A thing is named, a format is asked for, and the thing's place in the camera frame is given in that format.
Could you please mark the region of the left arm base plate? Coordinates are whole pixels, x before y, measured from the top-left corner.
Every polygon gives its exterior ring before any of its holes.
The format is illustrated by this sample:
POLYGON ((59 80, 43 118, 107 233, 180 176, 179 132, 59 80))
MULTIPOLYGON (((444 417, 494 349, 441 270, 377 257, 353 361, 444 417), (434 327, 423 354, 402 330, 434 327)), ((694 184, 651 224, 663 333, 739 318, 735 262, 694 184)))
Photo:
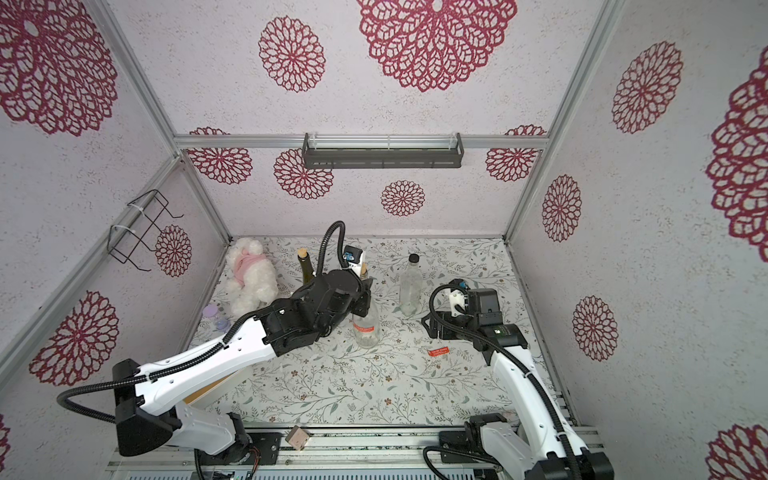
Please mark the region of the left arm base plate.
POLYGON ((256 432, 237 434, 235 442, 216 455, 195 451, 195 461, 200 466, 224 465, 275 465, 280 451, 280 433, 256 432))

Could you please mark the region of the red peeled label sticker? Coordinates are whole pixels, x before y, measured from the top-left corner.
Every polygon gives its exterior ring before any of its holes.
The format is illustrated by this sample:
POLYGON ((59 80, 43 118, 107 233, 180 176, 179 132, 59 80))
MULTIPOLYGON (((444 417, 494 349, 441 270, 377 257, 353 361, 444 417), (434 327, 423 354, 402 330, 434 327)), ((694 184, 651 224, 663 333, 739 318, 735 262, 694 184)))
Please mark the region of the red peeled label sticker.
POLYGON ((436 348, 436 349, 433 349, 433 350, 429 350, 428 351, 428 355, 430 357, 439 357, 439 356, 442 356, 442 355, 446 355, 449 352, 450 352, 450 349, 448 347, 441 347, 441 348, 436 348))

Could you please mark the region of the clear bottle with red label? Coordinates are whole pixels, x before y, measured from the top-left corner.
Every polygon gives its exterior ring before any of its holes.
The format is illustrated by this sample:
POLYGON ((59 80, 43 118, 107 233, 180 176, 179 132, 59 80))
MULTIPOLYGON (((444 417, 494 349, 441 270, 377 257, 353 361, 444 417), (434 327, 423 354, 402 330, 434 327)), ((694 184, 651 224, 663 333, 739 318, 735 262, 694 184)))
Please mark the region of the clear bottle with red label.
POLYGON ((400 309, 406 317, 414 316, 421 305, 423 276, 419 262, 420 256, 411 253, 408 257, 408 263, 400 275, 400 309))

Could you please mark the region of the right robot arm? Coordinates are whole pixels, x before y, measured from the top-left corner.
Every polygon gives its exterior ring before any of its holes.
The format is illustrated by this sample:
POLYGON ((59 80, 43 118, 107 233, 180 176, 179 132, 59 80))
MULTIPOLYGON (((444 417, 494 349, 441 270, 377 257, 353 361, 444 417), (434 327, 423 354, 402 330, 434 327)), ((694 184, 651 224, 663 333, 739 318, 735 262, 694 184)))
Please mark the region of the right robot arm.
POLYGON ((428 309, 421 320, 428 336, 471 342, 511 398, 518 422, 501 413, 473 416, 462 435, 443 432, 439 445, 425 447, 425 459, 492 464, 511 479, 614 478, 607 455, 590 449, 545 388, 523 333, 504 322, 495 290, 456 279, 430 294, 428 309))

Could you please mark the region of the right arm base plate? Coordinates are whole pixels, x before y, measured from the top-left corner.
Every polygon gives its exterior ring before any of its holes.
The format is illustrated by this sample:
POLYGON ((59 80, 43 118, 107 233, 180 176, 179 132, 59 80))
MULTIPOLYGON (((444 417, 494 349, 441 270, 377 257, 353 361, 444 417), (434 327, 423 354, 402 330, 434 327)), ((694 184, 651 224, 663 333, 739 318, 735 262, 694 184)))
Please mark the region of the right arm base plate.
POLYGON ((438 433, 438 439, 439 446, 443 449, 440 452, 440 459, 443 463, 494 462, 492 457, 483 449, 480 440, 474 434, 467 433, 465 430, 443 430, 438 433), (455 454, 455 451, 470 453, 477 456, 477 458, 458 455, 455 454))

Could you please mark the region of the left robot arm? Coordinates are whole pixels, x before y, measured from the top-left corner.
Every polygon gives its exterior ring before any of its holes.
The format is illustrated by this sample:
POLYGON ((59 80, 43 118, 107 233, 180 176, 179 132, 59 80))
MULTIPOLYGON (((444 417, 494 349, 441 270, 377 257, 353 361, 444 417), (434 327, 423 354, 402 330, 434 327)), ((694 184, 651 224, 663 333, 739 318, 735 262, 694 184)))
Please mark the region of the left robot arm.
POLYGON ((366 316, 372 285, 351 269, 322 273, 293 295, 244 314, 223 336, 165 360, 116 365, 114 375, 133 369, 138 381, 115 392, 119 453, 132 457, 170 445, 198 450, 218 464, 241 460, 252 440, 240 415, 213 414, 186 398, 248 366, 314 344, 350 314, 366 316))

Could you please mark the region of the tall clear corked bottle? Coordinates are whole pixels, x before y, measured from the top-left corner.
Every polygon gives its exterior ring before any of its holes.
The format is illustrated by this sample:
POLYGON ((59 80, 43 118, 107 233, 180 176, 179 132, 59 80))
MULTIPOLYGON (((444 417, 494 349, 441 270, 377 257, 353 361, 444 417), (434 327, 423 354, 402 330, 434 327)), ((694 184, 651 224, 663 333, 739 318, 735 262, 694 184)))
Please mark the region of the tall clear corked bottle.
POLYGON ((368 283, 365 305, 367 306, 365 316, 352 316, 354 336, 360 348, 372 348, 380 341, 381 336, 381 318, 373 296, 373 280, 369 278, 367 263, 363 262, 361 266, 361 280, 368 283))

